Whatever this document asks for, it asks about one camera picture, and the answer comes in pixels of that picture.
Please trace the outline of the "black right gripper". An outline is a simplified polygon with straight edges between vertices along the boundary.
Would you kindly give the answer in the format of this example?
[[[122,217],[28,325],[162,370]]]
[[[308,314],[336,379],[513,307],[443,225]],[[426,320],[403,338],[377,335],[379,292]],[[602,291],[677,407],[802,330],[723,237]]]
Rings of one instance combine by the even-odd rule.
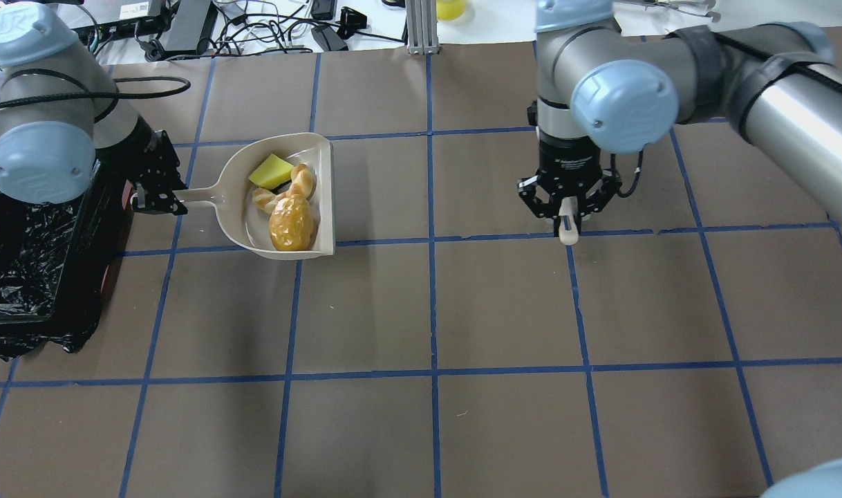
[[[622,178],[603,168],[601,149],[589,138],[555,138],[539,133],[539,163],[533,176],[518,181],[518,196],[539,219],[556,221],[564,201],[579,220],[600,212],[618,195]]]

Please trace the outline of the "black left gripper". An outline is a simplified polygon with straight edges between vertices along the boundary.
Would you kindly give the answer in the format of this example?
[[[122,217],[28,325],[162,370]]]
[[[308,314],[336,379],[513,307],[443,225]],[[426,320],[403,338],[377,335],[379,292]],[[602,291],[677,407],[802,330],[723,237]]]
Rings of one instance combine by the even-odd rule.
[[[113,148],[120,171],[136,188],[130,207],[140,214],[183,216],[188,213],[176,192],[187,189],[180,158],[164,129],[134,129]]]

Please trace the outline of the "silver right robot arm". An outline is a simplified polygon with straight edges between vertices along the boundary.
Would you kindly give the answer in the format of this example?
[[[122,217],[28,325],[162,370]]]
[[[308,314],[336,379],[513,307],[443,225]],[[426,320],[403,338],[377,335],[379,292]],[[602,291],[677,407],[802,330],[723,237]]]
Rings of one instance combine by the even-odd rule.
[[[601,155],[642,154],[676,125],[721,117],[842,226],[842,70],[820,26],[689,26],[650,42],[620,33],[610,1],[538,1],[535,173],[518,196],[575,245],[622,190]]]

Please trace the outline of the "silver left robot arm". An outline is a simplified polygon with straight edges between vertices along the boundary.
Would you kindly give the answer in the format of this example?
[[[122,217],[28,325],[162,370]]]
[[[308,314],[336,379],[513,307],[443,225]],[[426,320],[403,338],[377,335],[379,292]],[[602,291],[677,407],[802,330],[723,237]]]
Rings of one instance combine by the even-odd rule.
[[[165,92],[121,91],[79,35],[35,2],[0,9],[0,70],[0,194],[66,203],[106,166],[133,184],[135,211],[187,213],[169,136],[133,106]]]

